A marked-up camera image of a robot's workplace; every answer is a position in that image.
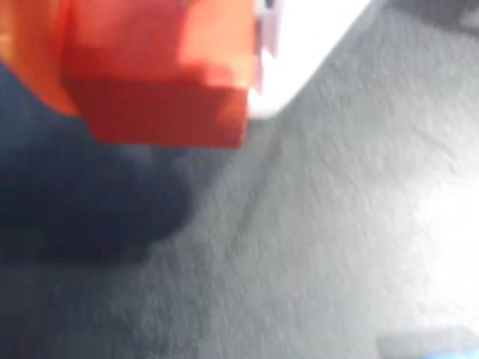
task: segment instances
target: red toy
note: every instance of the red toy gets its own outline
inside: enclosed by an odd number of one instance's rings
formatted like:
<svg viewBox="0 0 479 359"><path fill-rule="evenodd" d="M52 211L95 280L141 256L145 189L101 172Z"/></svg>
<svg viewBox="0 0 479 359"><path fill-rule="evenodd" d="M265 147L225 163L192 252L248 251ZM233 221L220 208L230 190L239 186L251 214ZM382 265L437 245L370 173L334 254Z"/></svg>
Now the red toy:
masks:
<svg viewBox="0 0 479 359"><path fill-rule="evenodd" d="M238 147L252 0L0 0L0 57L99 141Z"/></svg>

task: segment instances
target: white plastic piece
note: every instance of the white plastic piece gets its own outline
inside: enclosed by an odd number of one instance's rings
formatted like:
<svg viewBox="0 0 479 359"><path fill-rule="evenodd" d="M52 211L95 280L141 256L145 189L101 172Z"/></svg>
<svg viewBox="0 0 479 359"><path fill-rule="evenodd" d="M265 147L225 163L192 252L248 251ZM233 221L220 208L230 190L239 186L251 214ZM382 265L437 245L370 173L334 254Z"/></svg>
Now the white plastic piece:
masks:
<svg viewBox="0 0 479 359"><path fill-rule="evenodd" d="M279 113L313 76L370 0L256 0L261 22L248 94L251 119Z"/></svg>

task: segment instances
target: textured surface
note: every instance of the textured surface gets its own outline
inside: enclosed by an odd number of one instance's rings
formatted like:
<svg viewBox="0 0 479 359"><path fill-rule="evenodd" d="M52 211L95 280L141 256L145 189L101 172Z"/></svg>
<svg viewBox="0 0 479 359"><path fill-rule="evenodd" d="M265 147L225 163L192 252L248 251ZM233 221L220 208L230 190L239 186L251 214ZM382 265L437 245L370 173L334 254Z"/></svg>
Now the textured surface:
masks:
<svg viewBox="0 0 479 359"><path fill-rule="evenodd" d="M2 68L2 357L369 359L479 331L479 37L454 3L376 3L240 152L94 145ZM141 264L65 256L153 238Z"/></svg>

